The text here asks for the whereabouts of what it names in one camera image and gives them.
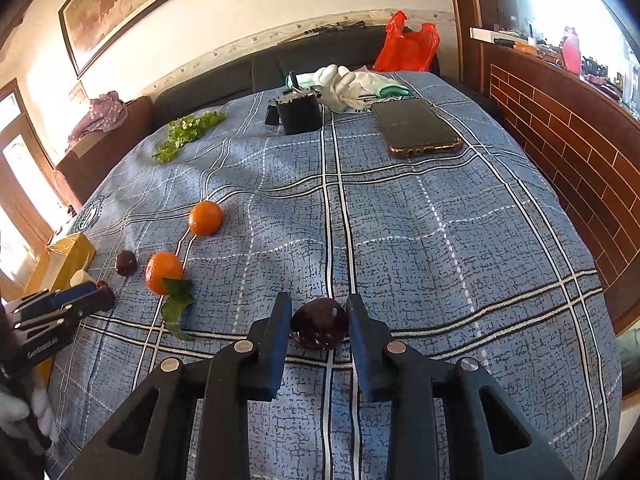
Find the black smartphone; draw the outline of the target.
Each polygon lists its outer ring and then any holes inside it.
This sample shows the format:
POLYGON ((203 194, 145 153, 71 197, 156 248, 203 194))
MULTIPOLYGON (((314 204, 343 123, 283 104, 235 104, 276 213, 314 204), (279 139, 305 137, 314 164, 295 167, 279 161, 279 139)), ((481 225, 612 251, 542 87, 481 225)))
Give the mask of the black smartphone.
POLYGON ((371 107, 388 154, 405 159, 427 153, 457 151, 457 130, 421 99, 375 103, 371 107))

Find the red plastic bag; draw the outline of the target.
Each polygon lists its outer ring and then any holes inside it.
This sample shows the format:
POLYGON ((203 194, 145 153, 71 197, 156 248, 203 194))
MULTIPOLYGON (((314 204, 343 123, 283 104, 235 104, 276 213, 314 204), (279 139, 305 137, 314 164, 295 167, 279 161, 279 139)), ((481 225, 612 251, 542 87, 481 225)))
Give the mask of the red plastic bag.
POLYGON ((408 20, 404 11, 395 12, 385 26, 385 41, 373 69, 377 72, 427 72, 440 43, 433 23, 423 23, 414 32, 405 32, 408 20))

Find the green lettuce leaves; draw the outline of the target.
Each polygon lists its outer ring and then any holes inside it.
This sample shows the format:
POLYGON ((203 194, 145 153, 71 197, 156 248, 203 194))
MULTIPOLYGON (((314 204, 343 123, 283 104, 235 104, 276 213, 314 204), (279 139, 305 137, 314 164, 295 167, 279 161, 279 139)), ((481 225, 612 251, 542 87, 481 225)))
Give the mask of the green lettuce leaves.
POLYGON ((209 110, 200 116, 189 115, 173 120, 168 125, 166 139, 157 148, 153 158, 163 164, 171 162, 186 144, 200 140, 207 130, 224 122, 226 118, 218 110, 209 110))

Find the orange tangerine with leaf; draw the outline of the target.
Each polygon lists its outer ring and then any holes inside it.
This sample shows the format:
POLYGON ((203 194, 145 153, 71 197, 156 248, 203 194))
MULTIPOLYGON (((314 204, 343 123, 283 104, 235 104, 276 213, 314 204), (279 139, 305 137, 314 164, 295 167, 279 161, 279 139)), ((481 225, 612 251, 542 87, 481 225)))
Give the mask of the orange tangerine with leaf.
POLYGON ((164 297, 160 306, 165 330, 172 336, 191 341, 193 337, 181 327, 183 312, 194 304, 192 282, 183 277, 182 262, 172 252, 156 252, 145 267, 145 284, 158 296, 164 297))

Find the purple cloth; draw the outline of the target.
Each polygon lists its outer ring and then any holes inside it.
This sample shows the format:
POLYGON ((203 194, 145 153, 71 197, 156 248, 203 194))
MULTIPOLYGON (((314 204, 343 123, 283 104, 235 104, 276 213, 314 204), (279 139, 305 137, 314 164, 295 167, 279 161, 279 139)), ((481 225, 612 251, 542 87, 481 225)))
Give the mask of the purple cloth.
POLYGON ((67 138, 66 152, 92 132, 107 133, 119 128, 128 118, 128 108, 115 90, 89 100, 87 113, 67 138))

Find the small black box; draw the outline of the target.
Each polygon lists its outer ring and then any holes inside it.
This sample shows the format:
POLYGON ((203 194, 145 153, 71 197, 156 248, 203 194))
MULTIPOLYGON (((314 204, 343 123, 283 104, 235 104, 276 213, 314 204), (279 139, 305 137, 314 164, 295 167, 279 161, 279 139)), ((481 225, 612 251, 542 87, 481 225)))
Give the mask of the small black box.
POLYGON ((312 91, 284 92, 268 104, 265 124, 281 126, 287 136, 319 130, 322 114, 317 95, 312 91))

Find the yellow cardboard tray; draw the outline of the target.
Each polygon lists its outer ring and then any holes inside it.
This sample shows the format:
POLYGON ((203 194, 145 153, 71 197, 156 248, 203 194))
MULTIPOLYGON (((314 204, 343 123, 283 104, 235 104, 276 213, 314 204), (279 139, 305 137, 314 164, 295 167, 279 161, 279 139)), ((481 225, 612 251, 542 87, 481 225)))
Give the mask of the yellow cardboard tray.
POLYGON ((87 271, 96 255, 96 248, 84 233, 75 233, 47 246, 36 264, 24 289, 24 296, 43 289, 70 288, 72 276, 79 270, 87 271))

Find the blue plaid tablecloth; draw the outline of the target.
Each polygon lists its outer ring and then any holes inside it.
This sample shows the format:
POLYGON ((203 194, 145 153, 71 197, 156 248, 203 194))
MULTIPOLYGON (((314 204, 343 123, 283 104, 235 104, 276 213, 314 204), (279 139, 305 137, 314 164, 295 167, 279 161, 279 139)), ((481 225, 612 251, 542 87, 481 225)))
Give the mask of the blue plaid tablecloth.
POLYGON ((359 294, 372 318, 427 356, 477 359, 577 479, 612 462, 620 357, 596 265, 548 181, 484 110, 429 73, 401 81, 461 134, 460 150, 397 160, 370 114, 325 112, 311 133, 267 126, 274 91, 224 104, 226 120, 172 162, 158 130, 108 174, 74 222, 89 272, 115 307, 81 324, 53 363, 58 478, 157 364, 211 356, 267 316, 279 292, 301 306, 359 294), (188 225, 221 206, 211 236, 188 225), (115 271, 122 250, 138 267, 115 271), (156 252, 192 282, 183 341, 145 284, 156 252))

